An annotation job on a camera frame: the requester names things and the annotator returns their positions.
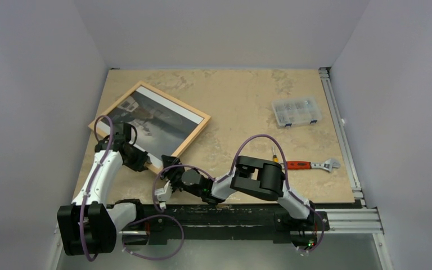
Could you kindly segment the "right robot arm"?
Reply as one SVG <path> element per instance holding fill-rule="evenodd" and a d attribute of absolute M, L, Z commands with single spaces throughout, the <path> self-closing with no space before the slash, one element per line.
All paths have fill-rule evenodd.
<path fill-rule="evenodd" d="M 315 245 L 317 237 L 330 229 L 326 214 L 316 211 L 312 201 L 291 189 L 285 167 L 275 161 L 239 156 L 229 173 L 214 178 L 195 166 L 183 165 L 177 157 L 165 156 L 159 177 L 166 180 L 164 188 L 154 192 L 159 210 L 165 209 L 165 203 L 176 191 L 192 194 L 209 205 L 222 204 L 239 192 L 277 203 L 281 210 L 274 215 L 276 230 L 302 235 L 310 232 L 309 246 Z"/>

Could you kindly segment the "wooden picture frame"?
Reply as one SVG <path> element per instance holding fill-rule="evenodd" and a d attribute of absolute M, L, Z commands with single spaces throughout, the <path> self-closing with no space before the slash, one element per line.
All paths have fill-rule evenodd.
<path fill-rule="evenodd" d="M 135 127 L 135 147 L 147 152 L 146 167 L 157 173 L 162 156 L 179 157 L 209 123 L 210 115 L 143 81 L 103 111 L 113 123 Z"/>

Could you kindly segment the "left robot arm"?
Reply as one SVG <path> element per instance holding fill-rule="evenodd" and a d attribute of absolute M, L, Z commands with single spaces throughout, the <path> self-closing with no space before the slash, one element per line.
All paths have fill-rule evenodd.
<path fill-rule="evenodd" d="M 106 198 L 121 167 L 146 170 L 147 152 L 134 146 L 136 128 L 128 123 L 113 125 L 112 134 L 99 140 L 94 161 L 83 188 L 69 205 L 57 211 L 58 228 L 66 255 L 86 255 L 93 261 L 98 254 L 110 253 L 117 234 L 128 226 L 138 230 L 145 224 L 139 199 L 122 199 L 110 208 Z"/>

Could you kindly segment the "yellow handled screwdriver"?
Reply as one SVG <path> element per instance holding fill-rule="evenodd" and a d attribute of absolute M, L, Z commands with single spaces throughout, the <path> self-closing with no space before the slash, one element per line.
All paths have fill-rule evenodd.
<path fill-rule="evenodd" d="M 278 162 L 278 157 L 274 146 L 272 147 L 272 160 L 276 163 Z"/>

